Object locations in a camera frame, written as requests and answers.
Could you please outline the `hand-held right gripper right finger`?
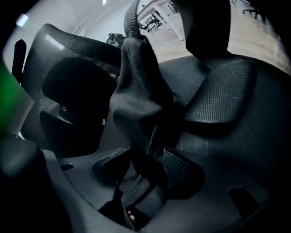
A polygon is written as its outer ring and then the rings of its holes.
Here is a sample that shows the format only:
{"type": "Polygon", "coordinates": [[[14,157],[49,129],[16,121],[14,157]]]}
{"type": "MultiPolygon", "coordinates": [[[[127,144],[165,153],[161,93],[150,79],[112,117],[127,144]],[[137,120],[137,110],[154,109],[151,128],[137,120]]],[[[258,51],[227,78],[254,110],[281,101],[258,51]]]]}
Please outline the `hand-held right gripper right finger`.
{"type": "Polygon", "coordinates": [[[140,160],[141,173],[165,199],[147,233],[218,233],[248,220],[269,200],[255,179],[216,157],[165,148],[158,159],[140,160]]]}

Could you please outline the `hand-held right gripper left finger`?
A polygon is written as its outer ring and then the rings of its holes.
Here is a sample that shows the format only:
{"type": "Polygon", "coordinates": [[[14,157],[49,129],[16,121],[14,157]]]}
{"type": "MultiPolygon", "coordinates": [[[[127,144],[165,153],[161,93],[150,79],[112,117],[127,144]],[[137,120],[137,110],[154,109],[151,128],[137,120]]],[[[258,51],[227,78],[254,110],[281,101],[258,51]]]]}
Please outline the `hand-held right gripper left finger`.
{"type": "Polygon", "coordinates": [[[50,178],[67,210],[74,233],[132,232],[99,212],[113,198],[114,189],[99,184],[93,178],[91,168],[112,152],[57,160],[52,151],[43,150],[50,178]]]}

